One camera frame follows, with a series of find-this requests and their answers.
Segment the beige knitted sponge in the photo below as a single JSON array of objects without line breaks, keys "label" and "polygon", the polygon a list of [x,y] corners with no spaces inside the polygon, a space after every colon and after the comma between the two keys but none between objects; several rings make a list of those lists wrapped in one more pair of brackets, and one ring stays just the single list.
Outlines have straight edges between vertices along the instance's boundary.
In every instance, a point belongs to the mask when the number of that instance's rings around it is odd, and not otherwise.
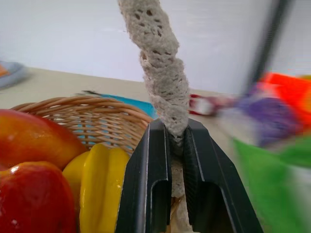
[{"label": "beige knitted sponge", "polygon": [[[119,0],[119,6],[130,38],[141,50],[140,63],[151,103],[173,136],[177,153],[188,125],[189,84],[183,62],[176,58],[179,44],[169,18],[159,0]],[[184,196],[182,164],[176,158],[172,161],[172,179],[172,197]],[[185,198],[182,202],[178,218],[188,223]]]}]

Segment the red apple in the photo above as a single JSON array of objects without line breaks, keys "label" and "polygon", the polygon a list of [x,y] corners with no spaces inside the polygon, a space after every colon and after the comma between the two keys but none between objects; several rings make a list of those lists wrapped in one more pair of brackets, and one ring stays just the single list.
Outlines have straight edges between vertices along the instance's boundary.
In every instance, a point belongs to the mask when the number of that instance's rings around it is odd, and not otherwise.
[{"label": "red apple", "polygon": [[5,167],[47,161],[62,170],[85,151],[77,136],[51,120],[0,109],[0,163]]},{"label": "red apple", "polygon": [[0,171],[2,233],[76,233],[74,200],[61,170],[28,162]]}]

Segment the orange packaging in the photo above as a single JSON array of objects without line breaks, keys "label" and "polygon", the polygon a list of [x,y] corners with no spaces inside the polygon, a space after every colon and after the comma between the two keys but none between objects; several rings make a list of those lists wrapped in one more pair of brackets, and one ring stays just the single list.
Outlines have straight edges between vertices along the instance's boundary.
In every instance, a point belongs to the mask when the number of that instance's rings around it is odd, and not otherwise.
[{"label": "orange packaging", "polygon": [[293,108],[304,130],[311,129],[311,80],[267,73],[261,83]]}]

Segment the wicker weave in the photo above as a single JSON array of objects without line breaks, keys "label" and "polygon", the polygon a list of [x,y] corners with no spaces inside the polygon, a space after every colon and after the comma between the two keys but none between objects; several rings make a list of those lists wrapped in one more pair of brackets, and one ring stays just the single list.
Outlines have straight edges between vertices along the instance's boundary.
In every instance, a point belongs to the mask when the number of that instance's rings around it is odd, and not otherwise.
[{"label": "wicker weave", "polygon": [[152,118],[113,99],[78,96],[25,103],[12,108],[48,118],[70,129],[88,148],[96,143],[132,154]]}]

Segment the yellow pepper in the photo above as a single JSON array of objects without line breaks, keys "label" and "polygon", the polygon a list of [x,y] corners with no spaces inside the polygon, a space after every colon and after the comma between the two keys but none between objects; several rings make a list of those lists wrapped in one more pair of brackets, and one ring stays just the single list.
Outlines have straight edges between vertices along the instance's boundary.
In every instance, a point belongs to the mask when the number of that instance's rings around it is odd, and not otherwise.
[{"label": "yellow pepper", "polygon": [[96,144],[84,163],[80,192],[81,233],[113,233],[129,155]]}]

